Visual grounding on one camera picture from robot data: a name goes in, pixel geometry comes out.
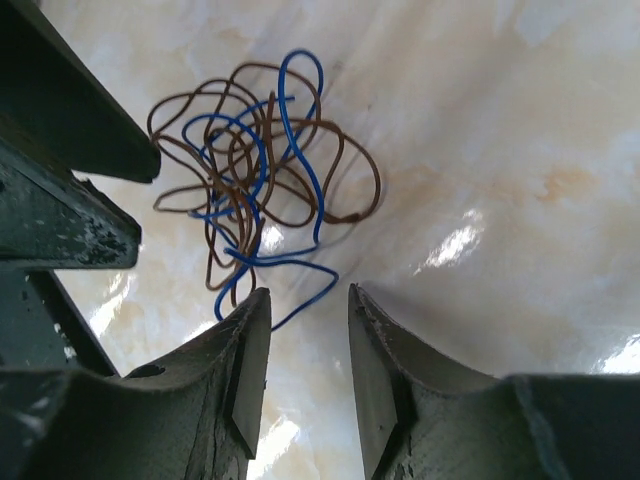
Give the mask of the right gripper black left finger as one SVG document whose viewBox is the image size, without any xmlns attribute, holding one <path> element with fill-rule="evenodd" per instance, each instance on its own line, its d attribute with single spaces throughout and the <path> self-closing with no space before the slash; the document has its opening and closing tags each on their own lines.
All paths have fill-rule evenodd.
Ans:
<svg viewBox="0 0 640 480">
<path fill-rule="evenodd" d="M 3 369 L 5 479 L 243 479 L 256 455 L 271 296 L 124 378 Z"/>
</svg>

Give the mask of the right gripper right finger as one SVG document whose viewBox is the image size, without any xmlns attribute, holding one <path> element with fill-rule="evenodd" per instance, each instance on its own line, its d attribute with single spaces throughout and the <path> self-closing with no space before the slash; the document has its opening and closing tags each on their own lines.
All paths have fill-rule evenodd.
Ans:
<svg viewBox="0 0 640 480">
<path fill-rule="evenodd" d="M 358 432 L 369 479 L 635 479 L 635 375 L 495 378 L 348 295 Z"/>
</svg>

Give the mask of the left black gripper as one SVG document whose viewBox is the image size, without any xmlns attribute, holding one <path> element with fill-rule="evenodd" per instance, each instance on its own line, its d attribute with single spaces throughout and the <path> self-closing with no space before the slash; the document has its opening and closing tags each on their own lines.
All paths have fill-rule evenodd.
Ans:
<svg viewBox="0 0 640 480">
<path fill-rule="evenodd" d="M 141 227 L 89 181 L 37 144 L 1 137 L 1 267 L 129 269 Z M 1 272 L 1 365 L 13 369 L 116 368 L 51 271 Z"/>
</svg>

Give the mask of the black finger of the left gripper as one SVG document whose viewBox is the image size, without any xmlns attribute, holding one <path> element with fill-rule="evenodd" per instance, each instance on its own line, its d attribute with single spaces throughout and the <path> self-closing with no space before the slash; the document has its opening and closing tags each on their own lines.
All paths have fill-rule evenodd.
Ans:
<svg viewBox="0 0 640 480">
<path fill-rule="evenodd" d="M 158 149 L 32 1 L 1 4 L 1 114 L 71 170 L 159 174 Z"/>
</svg>

